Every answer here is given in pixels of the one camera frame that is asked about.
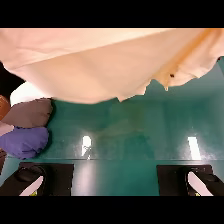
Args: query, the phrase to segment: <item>pile of clothes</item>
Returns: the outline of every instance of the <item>pile of clothes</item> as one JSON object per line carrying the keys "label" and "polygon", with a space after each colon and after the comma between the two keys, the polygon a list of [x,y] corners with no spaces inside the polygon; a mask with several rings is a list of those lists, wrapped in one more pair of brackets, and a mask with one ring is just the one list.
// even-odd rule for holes
{"label": "pile of clothes", "polygon": [[48,143],[49,133],[45,126],[53,107],[50,98],[37,98],[31,101],[23,98],[23,102],[13,104],[0,121],[0,148],[19,159],[35,157]]}

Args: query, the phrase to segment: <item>cloth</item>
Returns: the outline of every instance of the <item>cloth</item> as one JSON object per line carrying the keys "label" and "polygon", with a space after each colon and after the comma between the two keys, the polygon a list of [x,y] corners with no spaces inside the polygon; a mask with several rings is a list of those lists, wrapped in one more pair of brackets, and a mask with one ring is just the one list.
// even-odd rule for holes
{"label": "cloth", "polygon": [[52,112],[50,99],[37,99],[15,104],[2,122],[22,128],[35,128],[47,125]]}
{"label": "cloth", "polygon": [[13,131],[0,137],[0,148],[18,159],[35,157],[48,142],[48,131],[44,127],[23,129],[15,127]]}
{"label": "cloth", "polygon": [[13,131],[14,126],[13,125],[8,125],[0,121],[0,137],[10,131]]}
{"label": "cloth", "polygon": [[10,103],[11,106],[13,106],[17,103],[29,102],[41,98],[51,98],[51,96],[49,94],[45,94],[32,83],[25,82],[11,93]]}
{"label": "cloth", "polygon": [[224,55],[223,28],[0,29],[5,68],[53,97],[97,103],[165,89],[209,72]]}

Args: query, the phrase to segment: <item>green table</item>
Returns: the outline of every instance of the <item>green table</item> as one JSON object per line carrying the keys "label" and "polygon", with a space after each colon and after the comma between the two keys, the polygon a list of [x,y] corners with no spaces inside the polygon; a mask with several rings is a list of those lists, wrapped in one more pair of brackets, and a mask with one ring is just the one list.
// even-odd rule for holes
{"label": "green table", "polygon": [[[122,103],[54,101],[49,145],[29,161],[74,164],[72,195],[158,195],[157,164],[211,164],[224,180],[223,65],[168,92],[153,81]],[[18,164],[6,159],[0,184]]]}

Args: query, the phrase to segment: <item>black mat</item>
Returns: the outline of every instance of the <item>black mat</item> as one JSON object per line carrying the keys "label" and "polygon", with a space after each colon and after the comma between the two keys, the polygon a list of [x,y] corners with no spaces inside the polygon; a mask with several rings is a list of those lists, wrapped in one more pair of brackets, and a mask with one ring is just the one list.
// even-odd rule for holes
{"label": "black mat", "polygon": [[72,187],[72,178],[74,164],[57,164],[57,163],[26,163],[19,164],[20,167],[29,168],[33,165],[44,165],[50,167],[54,175],[52,190],[49,196],[70,196]]}
{"label": "black mat", "polygon": [[197,168],[213,174],[211,165],[157,165],[160,196],[187,196],[186,184],[180,173],[181,167]]}

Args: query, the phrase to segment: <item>beige shirt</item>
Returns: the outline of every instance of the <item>beige shirt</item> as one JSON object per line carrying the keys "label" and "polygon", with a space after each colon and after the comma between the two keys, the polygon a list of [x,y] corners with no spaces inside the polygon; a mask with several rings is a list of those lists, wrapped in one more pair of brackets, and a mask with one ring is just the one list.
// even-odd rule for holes
{"label": "beige shirt", "polygon": [[46,94],[91,104],[200,78],[223,43],[222,28],[2,28],[0,60]]}

